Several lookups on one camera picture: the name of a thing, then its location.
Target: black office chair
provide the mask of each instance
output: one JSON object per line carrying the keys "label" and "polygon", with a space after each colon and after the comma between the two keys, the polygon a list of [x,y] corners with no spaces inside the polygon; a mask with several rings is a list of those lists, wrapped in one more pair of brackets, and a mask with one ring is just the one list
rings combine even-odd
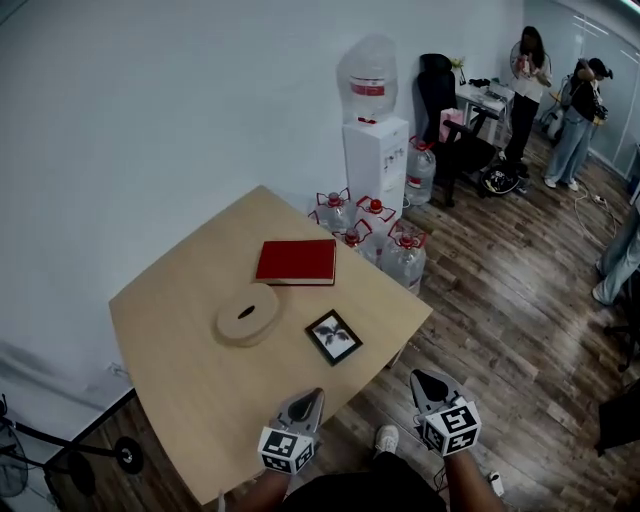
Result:
{"label": "black office chair", "polygon": [[[478,133],[487,117],[498,119],[493,112],[474,107],[478,113],[473,128],[444,122],[449,127],[449,136],[445,143],[438,142],[440,132],[440,113],[448,108],[457,108],[455,76],[451,71],[451,61],[438,53],[427,53],[420,57],[423,71],[418,75],[418,88],[429,116],[429,126],[424,134],[426,143],[434,143],[431,150],[436,155],[436,178],[445,182],[445,204],[454,206],[453,189],[458,177],[468,177],[475,171],[484,169],[491,163],[496,148],[478,137]],[[458,133],[460,140],[455,140]],[[478,192],[484,196],[482,187]]]}
{"label": "black office chair", "polygon": [[634,272],[627,279],[623,291],[624,296],[621,304],[628,325],[607,326],[604,329],[606,335],[613,336],[616,339],[618,339],[617,334],[626,334],[628,336],[628,339],[622,343],[627,361],[618,365],[620,373],[629,369],[631,362],[636,357],[636,345],[640,346],[640,319],[638,318],[638,310],[640,309],[640,273]]}

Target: wooden floor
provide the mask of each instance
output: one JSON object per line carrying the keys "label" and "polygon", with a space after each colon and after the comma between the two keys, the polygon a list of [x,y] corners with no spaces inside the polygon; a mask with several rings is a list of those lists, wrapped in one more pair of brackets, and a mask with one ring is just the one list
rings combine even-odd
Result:
{"label": "wooden floor", "polygon": [[[442,460],[417,439],[408,387],[411,370],[424,368],[448,373],[477,401],[484,426],[472,451],[484,472],[501,473],[509,508],[625,510],[640,491],[640,443],[601,458],[593,449],[598,405],[638,373],[635,365],[624,376],[617,371],[619,347],[602,333],[617,312],[590,295],[601,249],[576,219],[574,201],[582,194],[542,183],[548,150],[541,139],[530,141],[525,159],[531,184],[524,196],[483,200],[462,185],[455,208],[443,208],[437,190],[432,204],[405,211],[429,235],[420,297],[434,313],[398,364],[323,426],[323,446],[297,485],[321,474],[365,469],[375,430],[385,423],[400,427],[399,455],[432,482]],[[622,182],[591,162],[580,178],[624,219],[629,206]],[[606,243],[611,217],[588,199],[577,209],[596,240]],[[68,478],[54,478],[68,510],[200,510],[137,399],[87,441],[112,446],[121,435],[142,444],[143,472],[126,476],[110,461],[90,458],[98,475],[92,499],[75,491]]]}

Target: black picture frame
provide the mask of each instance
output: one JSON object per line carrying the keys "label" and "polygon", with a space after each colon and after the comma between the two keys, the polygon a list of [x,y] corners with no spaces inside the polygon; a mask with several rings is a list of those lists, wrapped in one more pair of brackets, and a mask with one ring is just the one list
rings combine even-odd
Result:
{"label": "black picture frame", "polygon": [[[322,342],[315,329],[319,327],[321,324],[326,322],[329,318],[335,319],[336,323],[340,326],[340,330],[344,331],[349,338],[354,342],[354,344],[346,349],[344,352],[340,353],[338,356],[334,357],[333,354],[327,349],[325,344]],[[311,325],[305,328],[305,332],[307,336],[311,339],[313,344],[317,347],[320,353],[324,356],[327,362],[331,366],[337,365],[340,361],[346,359],[351,354],[353,354],[356,350],[358,350],[362,346],[362,341],[356,335],[355,332],[349,327],[349,325],[342,319],[342,317],[337,313],[335,309],[332,309],[328,313],[322,315],[318,320],[313,322]]]}

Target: red book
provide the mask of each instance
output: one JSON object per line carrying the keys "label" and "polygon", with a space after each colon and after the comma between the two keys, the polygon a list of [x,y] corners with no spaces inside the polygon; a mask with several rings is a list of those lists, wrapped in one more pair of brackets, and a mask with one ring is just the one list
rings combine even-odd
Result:
{"label": "red book", "polygon": [[283,240],[262,245],[256,281],[266,284],[333,284],[336,240]]}

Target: framed picture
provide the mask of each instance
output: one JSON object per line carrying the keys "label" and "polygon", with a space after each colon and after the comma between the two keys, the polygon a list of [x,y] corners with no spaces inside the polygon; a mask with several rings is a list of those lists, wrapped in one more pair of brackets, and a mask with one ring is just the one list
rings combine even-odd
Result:
{"label": "framed picture", "polygon": [[331,366],[338,364],[362,345],[360,338],[333,309],[305,331]]}

